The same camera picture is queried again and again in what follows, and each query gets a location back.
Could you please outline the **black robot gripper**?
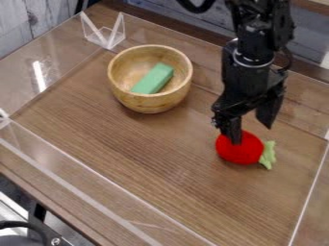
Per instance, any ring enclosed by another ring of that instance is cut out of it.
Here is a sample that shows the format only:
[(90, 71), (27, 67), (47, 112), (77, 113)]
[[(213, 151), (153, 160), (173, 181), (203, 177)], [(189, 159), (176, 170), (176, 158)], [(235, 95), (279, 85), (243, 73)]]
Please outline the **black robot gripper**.
[(239, 41), (228, 42), (223, 49), (221, 80), (224, 91), (215, 101), (213, 123), (233, 145), (243, 143), (243, 117), (256, 111), (263, 125), (273, 127), (280, 112), (288, 72), (273, 70), (272, 65), (253, 65), (240, 61)]

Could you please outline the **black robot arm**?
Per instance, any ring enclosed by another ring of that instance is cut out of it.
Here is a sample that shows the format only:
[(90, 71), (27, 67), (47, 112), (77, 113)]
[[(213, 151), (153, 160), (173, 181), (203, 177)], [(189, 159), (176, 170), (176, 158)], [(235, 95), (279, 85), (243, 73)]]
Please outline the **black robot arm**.
[(290, 68), (273, 68), (276, 54), (295, 38), (290, 0), (225, 0), (237, 37), (223, 48), (224, 91), (213, 104), (213, 123), (233, 144), (243, 142), (243, 118), (256, 112), (272, 127), (280, 112)]

